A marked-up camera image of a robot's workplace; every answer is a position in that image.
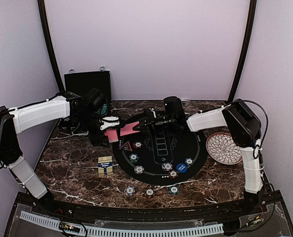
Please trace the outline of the green blue chip stack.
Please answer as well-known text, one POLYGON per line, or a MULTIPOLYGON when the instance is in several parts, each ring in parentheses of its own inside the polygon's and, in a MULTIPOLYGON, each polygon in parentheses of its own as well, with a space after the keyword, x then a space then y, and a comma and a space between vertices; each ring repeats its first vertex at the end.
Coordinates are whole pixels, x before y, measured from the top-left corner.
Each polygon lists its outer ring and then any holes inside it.
POLYGON ((180 192, 180 189, 178 186, 170 186, 168 188, 168 194, 169 195, 172 195, 172 196, 175 196, 175 195, 178 195, 180 192))

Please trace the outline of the brown chips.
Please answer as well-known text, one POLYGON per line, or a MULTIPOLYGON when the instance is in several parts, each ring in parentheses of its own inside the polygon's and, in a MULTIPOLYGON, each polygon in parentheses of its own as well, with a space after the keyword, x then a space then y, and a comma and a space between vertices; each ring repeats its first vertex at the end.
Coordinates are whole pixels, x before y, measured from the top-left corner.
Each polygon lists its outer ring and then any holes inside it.
POLYGON ((142 148, 143 144, 139 141, 136 141, 133 143, 133 146, 137 149, 140 149, 140 148, 142 148))
POLYGON ((175 179, 176 177, 178 177, 178 173, 175 170, 169 171, 168 175, 171 179, 175 179))

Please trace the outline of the brown white chip stack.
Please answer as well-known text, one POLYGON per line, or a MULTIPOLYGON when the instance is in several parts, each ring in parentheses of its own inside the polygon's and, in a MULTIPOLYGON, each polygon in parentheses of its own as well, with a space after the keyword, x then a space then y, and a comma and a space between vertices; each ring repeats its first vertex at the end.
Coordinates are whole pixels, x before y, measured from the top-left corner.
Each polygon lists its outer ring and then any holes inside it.
POLYGON ((153 195, 154 195, 154 190, 153 189, 147 189, 145 191, 145 196, 152 197, 153 195))

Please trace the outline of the red card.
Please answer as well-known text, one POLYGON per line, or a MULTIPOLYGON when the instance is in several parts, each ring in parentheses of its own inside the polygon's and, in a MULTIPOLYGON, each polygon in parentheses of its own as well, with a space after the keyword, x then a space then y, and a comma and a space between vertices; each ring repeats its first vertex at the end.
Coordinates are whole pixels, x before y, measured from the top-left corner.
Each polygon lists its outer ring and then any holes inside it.
POLYGON ((137 125, 139 125, 138 121, 126 124, 123 128, 120 129, 120 136, 138 133, 139 131, 133 130, 133 128, 137 125))

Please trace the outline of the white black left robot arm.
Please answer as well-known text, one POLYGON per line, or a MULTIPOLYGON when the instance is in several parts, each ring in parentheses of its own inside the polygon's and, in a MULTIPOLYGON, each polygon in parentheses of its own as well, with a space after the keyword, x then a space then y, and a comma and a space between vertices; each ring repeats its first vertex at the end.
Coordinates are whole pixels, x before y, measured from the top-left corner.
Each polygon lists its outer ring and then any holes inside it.
POLYGON ((108 128, 120 124, 119 118, 101 115, 107 100, 99 90, 86 96, 69 91, 21 107, 0 107, 0 160, 29 193, 39 199, 38 206, 47 215, 54 215, 58 205, 49 196, 50 191, 36 175, 23 156, 18 134, 52 120, 70 118, 93 135, 103 135, 108 128))

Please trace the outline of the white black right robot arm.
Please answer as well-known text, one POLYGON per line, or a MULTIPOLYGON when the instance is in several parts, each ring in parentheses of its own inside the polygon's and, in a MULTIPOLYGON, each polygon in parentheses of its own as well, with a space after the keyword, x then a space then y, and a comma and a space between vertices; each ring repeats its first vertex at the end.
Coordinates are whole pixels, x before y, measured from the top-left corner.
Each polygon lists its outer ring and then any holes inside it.
POLYGON ((176 96, 164 99, 165 115, 159 116, 153 109, 145 111, 132 131, 149 132, 163 125, 174 124, 191 132, 226 126, 234 143, 240 148, 245 172, 245 191, 258 194, 263 187, 263 161, 261 157, 261 122, 247 105, 248 100, 237 99, 217 109, 198 112, 187 117, 181 100, 176 96))

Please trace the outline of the green chips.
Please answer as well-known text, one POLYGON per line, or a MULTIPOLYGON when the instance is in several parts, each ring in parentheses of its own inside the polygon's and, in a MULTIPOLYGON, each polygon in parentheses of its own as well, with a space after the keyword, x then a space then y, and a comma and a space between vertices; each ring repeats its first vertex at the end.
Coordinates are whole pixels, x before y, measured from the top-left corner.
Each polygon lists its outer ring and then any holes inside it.
POLYGON ((194 161, 193 161, 191 158, 186 158, 186 159, 185 159, 185 163, 186 163, 187 165, 192 165, 193 162, 194 162, 194 161))
POLYGON ((137 163, 139 160, 139 156, 137 154, 130 154, 129 155, 129 161, 131 163, 137 163))

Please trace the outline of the blue white chip stack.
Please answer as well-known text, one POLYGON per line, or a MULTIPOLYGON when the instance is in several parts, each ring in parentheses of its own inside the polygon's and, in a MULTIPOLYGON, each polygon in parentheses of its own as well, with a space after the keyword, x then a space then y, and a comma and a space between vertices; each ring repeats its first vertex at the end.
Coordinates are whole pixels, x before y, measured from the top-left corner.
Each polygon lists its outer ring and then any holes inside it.
POLYGON ((125 188, 125 195, 126 196, 130 197, 130 196, 132 196, 134 194, 135 194, 135 187, 133 187, 133 186, 127 186, 125 188))

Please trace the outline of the red backed card deck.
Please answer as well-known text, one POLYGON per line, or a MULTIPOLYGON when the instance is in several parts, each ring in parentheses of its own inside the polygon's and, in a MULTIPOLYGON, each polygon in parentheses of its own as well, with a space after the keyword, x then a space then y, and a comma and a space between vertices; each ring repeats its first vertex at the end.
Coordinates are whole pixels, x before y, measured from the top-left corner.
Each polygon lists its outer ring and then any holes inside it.
POLYGON ((108 138, 109 143, 115 143, 119 141, 118 133, 116 129, 107 129, 104 135, 108 138))

